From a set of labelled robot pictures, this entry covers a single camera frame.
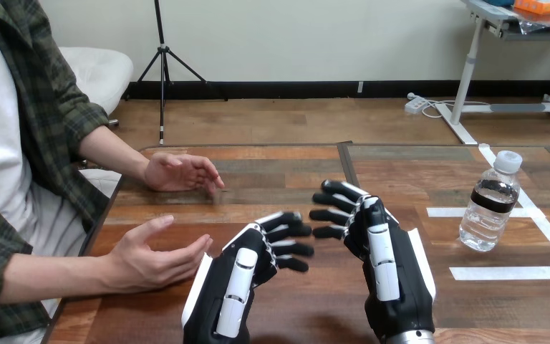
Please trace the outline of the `person's hand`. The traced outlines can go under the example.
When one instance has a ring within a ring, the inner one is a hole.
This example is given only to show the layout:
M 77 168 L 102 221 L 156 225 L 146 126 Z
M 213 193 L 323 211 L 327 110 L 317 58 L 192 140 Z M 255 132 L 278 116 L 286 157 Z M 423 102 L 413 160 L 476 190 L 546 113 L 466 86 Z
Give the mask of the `person's hand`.
M 173 222 L 174 217 L 167 215 L 137 226 L 124 234 L 108 254 L 100 257 L 102 291 L 144 292 L 192 277 L 213 240 L 204 234 L 180 249 L 152 250 L 147 240 L 165 231 Z
M 210 194 L 225 184 L 215 165 L 204 156 L 154 153 L 143 172 L 144 183 L 155 191 L 179 192 L 203 188 Z

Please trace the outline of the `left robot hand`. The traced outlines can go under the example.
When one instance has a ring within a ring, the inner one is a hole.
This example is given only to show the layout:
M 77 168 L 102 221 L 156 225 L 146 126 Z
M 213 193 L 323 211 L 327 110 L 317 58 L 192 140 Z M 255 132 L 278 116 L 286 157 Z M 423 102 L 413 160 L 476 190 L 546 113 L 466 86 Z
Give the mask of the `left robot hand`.
M 277 212 L 245 225 L 217 257 L 204 254 L 181 316 L 184 343 L 249 343 L 255 289 L 280 269 L 307 272 L 314 248 L 297 242 L 312 228 L 298 212 Z

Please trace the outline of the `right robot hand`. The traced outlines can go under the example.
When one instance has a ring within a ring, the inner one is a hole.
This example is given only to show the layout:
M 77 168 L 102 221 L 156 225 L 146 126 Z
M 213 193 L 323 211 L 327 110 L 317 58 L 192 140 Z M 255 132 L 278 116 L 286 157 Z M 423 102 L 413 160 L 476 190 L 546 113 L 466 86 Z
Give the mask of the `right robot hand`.
M 326 226 L 318 239 L 335 238 L 362 261 L 369 295 L 368 323 L 380 343 L 434 343 L 435 285 L 416 229 L 405 231 L 382 199 L 346 181 L 325 180 L 310 211 Z

